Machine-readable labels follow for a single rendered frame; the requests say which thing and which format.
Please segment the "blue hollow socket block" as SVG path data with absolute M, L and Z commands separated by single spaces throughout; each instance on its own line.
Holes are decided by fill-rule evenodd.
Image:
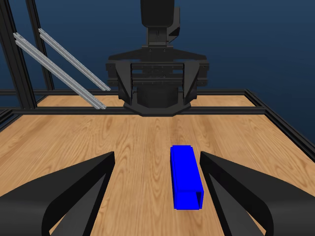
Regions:
M 193 148 L 173 145 L 170 148 L 170 167 L 174 208 L 202 209 L 204 189 Z

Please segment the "silver aluminium rail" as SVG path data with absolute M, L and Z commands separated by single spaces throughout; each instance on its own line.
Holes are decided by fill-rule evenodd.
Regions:
M 40 38 L 50 45 L 56 52 L 58 52 L 63 58 L 70 62 L 76 69 L 84 74 L 90 81 L 92 81 L 102 91 L 110 91 L 110 87 L 106 85 L 101 79 L 99 79 L 94 73 L 92 73 L 85 65 L 77 60 L 72 54 L 70 54 L 64 47 L 62 47 L 56 40 L 54 40 L 48 33 L 42 28 L 38 29 Z
M 14 33 L 15 43 L 27 52 L 32 58 L 54 74 L 57 78 L 63 81 L 68 87 L 70 87 L 74 92 L 80 95 L 85 101 L 92 105 L 96 109 L 106 109 L 106 106 L 96 99 L 90 92 L 83 88 L 79 83 L 77 83 L 73 78 L 71 78 L 67 73 L 60 69 L 56 64 L 54 64 L 50 59 L 48 59 L 42 52 L 40 52 L 36 47 L 24 39 L 20 34 Z

